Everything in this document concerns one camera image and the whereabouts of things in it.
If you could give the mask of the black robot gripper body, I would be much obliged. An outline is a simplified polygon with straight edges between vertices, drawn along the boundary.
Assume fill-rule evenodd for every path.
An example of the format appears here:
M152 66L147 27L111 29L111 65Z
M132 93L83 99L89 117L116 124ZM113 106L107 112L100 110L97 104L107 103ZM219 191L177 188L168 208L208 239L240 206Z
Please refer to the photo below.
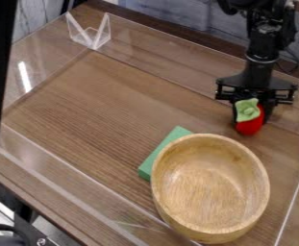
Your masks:
M296 84L272 76L263 78L240 73L216 79L216 99L230 103L256 98L262 103L272 101L274 106L291 105L296 90Z

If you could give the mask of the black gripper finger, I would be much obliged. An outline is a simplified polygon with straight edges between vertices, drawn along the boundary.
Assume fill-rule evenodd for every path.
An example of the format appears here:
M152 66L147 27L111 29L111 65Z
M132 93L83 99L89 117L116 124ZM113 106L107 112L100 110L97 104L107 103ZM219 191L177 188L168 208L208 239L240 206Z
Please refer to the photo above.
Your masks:
M272 115L274 112L274 108L276 106L276 100L275 99L268 99L263 102L262 107L263 107L263 111L264 111L264 119L263 122L267 123L270 120L270 117Z
M231 104L232 105L232 122L234 122L234 124L238 123L238 110L236 110L238 101L234 101L232 104Z

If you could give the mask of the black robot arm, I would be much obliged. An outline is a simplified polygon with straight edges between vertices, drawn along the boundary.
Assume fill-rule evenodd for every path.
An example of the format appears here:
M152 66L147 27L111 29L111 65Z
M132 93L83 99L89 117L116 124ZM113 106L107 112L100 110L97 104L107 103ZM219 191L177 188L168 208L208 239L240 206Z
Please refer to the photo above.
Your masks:
M294 42L295 0L216 0L228 15L242 12L247 20L250 44L244 70L216 79L216 99L238 102L255 98L267 122L278 104L292 104L298 85L275 77L272 70L284 51Z

